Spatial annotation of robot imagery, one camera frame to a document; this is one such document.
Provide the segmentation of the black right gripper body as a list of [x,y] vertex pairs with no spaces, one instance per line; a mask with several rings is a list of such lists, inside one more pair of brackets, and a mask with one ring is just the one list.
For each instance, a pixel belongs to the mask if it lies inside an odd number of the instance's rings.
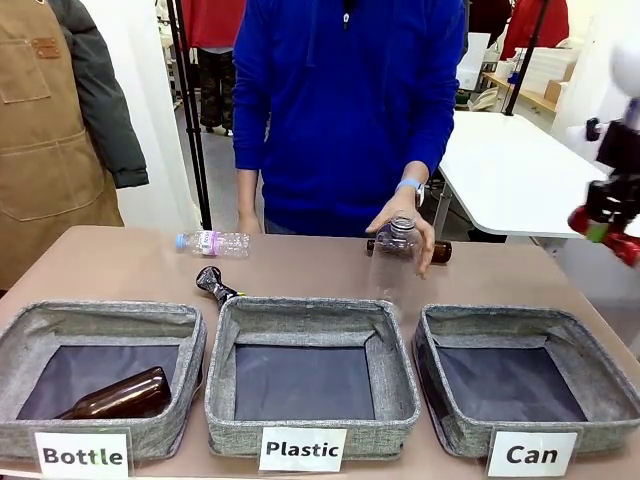
[[639,215],[639,132],[619,120],[609,124],[596,160],[613,170],[592,181],[586,198],[591,220],[627,226]]

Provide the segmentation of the person's left hand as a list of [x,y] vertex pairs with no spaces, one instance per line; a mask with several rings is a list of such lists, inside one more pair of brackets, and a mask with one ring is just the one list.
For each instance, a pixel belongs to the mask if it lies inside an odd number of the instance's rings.
[[415,221],[415,228],[421,236],[421,253],[416,267],[416,272],[422,279],[425,279],[427,269],[433,258],[435,231],[434,228],[418,213],[415,200],[415,190],[412,187],[399,188],[369,224],[366,232],[377,232],[386,223],[389,223],[392,217],[397,213],[403,213],[405,216],[413,219]]

